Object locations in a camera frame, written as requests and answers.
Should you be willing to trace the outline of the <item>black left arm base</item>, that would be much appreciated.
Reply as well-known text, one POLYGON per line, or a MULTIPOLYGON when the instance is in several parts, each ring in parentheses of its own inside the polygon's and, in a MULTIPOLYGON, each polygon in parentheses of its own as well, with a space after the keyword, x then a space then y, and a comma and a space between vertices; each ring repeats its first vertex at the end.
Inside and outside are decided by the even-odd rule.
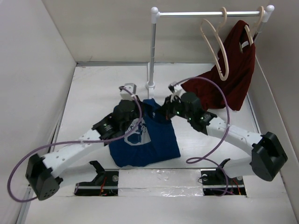
POLYGON ((90 182, 80 182, 75 185, 76 196, 118 196, 119 170, 105 170, 98 161, 90 161, 94 166, 96 176, 90 182))

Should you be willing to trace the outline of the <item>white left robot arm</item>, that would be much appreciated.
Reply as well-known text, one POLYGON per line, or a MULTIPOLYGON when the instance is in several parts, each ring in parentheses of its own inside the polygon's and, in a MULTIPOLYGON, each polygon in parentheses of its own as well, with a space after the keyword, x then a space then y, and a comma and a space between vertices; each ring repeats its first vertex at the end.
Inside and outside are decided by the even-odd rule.
POLYGON ((40 201, 52 197, 61 187, 81 182, 101 185, 105 181, 105 170, 98 161, 90 161, 83 166, 73 164, 101 147, 122 139, 130 132, 130 125, 144 115, 140 100, 121 100, 113 112, 94 124, 81 139, 65 143, 64 147, 39 156, 32 155, 28 160, 26 178, 40 201))

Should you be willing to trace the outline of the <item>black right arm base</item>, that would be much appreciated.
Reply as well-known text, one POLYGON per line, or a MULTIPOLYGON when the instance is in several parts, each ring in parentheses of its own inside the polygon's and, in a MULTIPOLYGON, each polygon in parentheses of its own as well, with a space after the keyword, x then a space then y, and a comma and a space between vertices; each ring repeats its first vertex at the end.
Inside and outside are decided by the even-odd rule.
POLYGON ((197 182, 202 185, 204 196, 246 196, 244 181, 237 178, 229 178, 223 173, 224 165, 220 165, 211 159, 205 158, 215 165, 214 168, 201 168, 197 182))

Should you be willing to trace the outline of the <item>blue printed t-shirt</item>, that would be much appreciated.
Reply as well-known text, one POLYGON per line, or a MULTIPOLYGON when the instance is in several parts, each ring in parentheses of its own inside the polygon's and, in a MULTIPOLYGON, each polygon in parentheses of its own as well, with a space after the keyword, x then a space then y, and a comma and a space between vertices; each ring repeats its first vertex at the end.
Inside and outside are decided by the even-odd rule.
POLYGON ((118 167, 145 167, 181 156, 170 120, 157 113, 161 106, 154 99, 143 100, 144 116, 132 121, 130 134, 109 144, 110 155, 118 167))

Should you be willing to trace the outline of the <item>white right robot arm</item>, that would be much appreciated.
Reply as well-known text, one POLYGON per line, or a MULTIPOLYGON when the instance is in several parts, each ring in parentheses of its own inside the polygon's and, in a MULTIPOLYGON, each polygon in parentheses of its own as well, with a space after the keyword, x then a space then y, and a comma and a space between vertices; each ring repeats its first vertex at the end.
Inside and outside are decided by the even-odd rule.
POLYGON ((275 134, 253 133, 230 125, 216 114, 205 111, 194 93, 186 92, 180 97, 168 96, 164 104, 157 109, 157 113, 166 119, 174 116, 184 118, 194 130, 223 139, 248 154, 242 159, 225 159, 220 164, 216 171, 216 178, 220 183, 247 175, 256 175, 264 181, 271 182, 288 160, 275 134))

